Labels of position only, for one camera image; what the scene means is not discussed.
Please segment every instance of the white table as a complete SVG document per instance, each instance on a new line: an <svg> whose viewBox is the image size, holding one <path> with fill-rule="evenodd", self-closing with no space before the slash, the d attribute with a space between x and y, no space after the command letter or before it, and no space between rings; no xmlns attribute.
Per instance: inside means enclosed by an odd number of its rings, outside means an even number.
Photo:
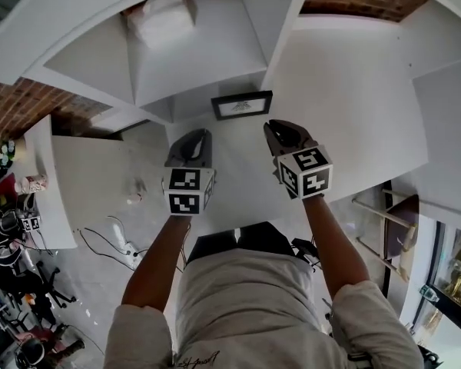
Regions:
<svg viewBox="0 0 461 369"><path fill-rule="evenodd" d="M129 174L128 149L123 141L52 135L47 116L25 135L26 156L8 173L48 176L48 190L35 194L41 232L33 232L40 248L76 248L78 230L126 204Z"/></svg>

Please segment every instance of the equipment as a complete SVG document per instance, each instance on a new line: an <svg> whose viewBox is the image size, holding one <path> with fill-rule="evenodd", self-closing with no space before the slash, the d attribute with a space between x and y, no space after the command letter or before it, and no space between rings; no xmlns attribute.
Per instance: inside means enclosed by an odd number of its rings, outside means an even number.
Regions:
<svg viewBox="0 0 461 369"><path fill-rule="evenodd" d="M201 214L214 192L212 136L202 128L178 139L165 163L162 191L171 214Z"/></svg>
<svg viewBox="0 0 461 369"><path fill-rule="evenodd" d="M290 198L307 198L330 190L333 163L322 145L309 132L285 120L270 120L264 124L264 134L280 183Z"/></svg>
<svg viewBox="0 0 461 369"><path fill-rule="evenodd" d="M26 340L20 345L17 355L15 356L15 363L21 369L34 367L45 356L45 348L41 341L36 337Z"/></svg>

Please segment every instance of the white box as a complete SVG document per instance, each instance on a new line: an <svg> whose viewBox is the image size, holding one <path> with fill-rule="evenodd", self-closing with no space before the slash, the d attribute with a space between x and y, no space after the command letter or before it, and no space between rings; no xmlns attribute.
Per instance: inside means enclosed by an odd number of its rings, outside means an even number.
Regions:
<svg viewBox="0 0 461 369"><path fill-rule="evenodd" d="M278 156L277 166L280 182L298 198L312 197L331 188L333 163L322 145Z"/></svg>
<svg viewBox="0 0 461 369"><path fill-rule="evenodd" d="M162 190L171 214L201 214L214 193L212 168L165 168Z"/></svg>

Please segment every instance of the window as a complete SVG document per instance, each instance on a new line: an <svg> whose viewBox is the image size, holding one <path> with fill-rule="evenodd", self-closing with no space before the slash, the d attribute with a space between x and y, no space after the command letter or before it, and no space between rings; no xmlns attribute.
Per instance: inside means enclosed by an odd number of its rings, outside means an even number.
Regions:
<svg viewBox="0 0 461 369"><path fill-rule="evenodd" d="M436 327L444 314L461 329L461 230L437 222L433 256L426 284L439 300L429 303L422 299L413 323L415 328ZM436 311L430 316L430 325L423 313L428 307Z"/></svg>

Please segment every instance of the clutter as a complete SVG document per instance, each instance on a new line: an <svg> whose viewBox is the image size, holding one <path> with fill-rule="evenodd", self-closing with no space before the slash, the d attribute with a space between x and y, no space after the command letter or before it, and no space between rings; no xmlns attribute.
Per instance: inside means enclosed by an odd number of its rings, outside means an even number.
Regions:
<svg viewBox="0 0 461 369"><path fill-rule="evenodd" d="M185 36L194 23L185 0L147 0L128 16L128 27L156 49Z"/></svg>
<svg viewBox="0 0 461 369"><path fill-rule="evenodd" d="M18 194L33 194L48 188L46 175L26 176L20 182L15 182L15 191Z"/></svg>
<svg viewBox="0 0 461 369"><path fill-rule="evenodd" d="M15 142L4 141L0 148L0 170L7 171L15 160Z"/></svg>
<svg viewBox="0 0 461 369"><path fill-rule="evenodd" d="M25 232L36 231L39 229L39 218L23 218L21 219L22 227Z"/></svg>
<svg viewBox="0 0 461 369"><path fill-rule="evenodd" d="M19 139L15 140L15 154L14 154L14 161L22 160L26 156L27 148L25 147L25 138L20 137Z"/></svg>

